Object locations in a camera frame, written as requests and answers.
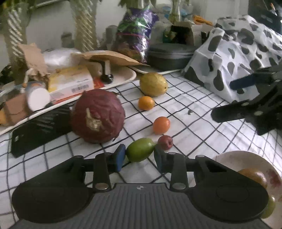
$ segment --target plastic bag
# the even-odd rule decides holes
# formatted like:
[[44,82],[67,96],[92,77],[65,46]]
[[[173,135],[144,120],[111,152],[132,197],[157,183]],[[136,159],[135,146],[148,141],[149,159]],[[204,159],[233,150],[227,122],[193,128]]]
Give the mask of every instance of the plastic bag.
[[60,48],[43,53],[47,71],[53,73],[56,69],[68,68],[78,65],[80,59],[75,58],[71,53],[81,53],[77,49]]
[[157,20],[149,6],[128,9],[118,25],[114,51],[146,63],[151,30]]
[[190,81],[204,86],[227,102],[252,100],[257,87],[236,91],[230,82],[282,60],[282,35],[249,15],[219,18],[206,40],[182,71]]
[[163,43],[164,32],[170,31],[171,26],[172,23],[166,18],[157,21],[152,28],[150,45]]

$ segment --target cow print bag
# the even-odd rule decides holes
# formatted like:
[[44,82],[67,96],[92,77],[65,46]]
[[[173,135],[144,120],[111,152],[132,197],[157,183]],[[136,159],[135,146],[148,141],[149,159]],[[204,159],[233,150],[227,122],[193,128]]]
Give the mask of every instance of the cow print bag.
[[233,91],[232,80],[258,68],[277,65],[282,57],[282,35],[249,15],[219,18],[182,75],[219,95],[228,102],[254,99],[256,86]]

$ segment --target checkered tablecloth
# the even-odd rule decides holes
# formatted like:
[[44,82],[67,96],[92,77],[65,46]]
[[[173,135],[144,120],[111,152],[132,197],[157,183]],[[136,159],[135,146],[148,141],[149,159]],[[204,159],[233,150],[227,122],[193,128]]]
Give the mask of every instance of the checkered tablecloth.
[[[210,158],[231,150],[252,151],[274,165],[282,175],[282,138],[276,131],[263,136],[255,134],[255,128],[244,120],[216,123],[210,113],[216,106],[227,102],[215,94],[192,83],[178,72],[165,75],[169,89],[155,98],[156,106],[150,111],[140,111],[138,99],[143,95],[139,81],[134,81],[110,89],[121,93],[119,99],[125,109],[124,128],[114,142],[90,144],[74,133],[61,136],[29,153],[14,158],[9,154],[11,133],[0,137],[0,226],[7,229],[18,217],[11,204],[15,188],[49,168],[74,155],[94,158],[102,152],[114,152],[119,144],[128,146],[132,141],[143,137],[157,141],[152,123],[159,116],[170,119],[171,127],[166,135],[173,137],[174,146],[170,151],[181,153],[189,158],[198,154]],[[188,181],[193,173],[188,172]],[[91,186],[93,175],[87,173],[85,183]],[[166,182],[169,185],[170,173],[160,174],[154,156],[140,163],[130,163],[126,159],[121,172],[110,175],[111,183],[154,183]]]

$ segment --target small red apple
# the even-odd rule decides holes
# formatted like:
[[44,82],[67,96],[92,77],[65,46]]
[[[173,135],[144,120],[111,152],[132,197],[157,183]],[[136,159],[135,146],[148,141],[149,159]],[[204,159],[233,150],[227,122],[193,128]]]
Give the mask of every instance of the small red apple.
[[173,146],[172,137],[168,135],[161,136],[158,139],[158,144],[163,150],[169,150]]

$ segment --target white plastic bag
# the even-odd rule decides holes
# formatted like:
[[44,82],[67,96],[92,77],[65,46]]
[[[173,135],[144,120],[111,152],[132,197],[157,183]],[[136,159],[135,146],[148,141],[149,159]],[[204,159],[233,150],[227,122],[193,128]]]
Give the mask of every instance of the white plastic bag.
[[157,21],[152,28],[150,45],[161,44],[164,31],[165,30],[170,31],[171,26],[172,23],[169,20],[167,20],[165,17]]
[[183,70],[185,78],[228,102],[254,99],[256,86],[234,91],[230,82],[282,60],[282,35],[251,16],[220,18]]
[[78,65],[80,58],[71,53],[81,53],[77,49],[60,48],[44,52],[43,57],[47,65],[47,71],[53,73],[56,69],[68,68]]

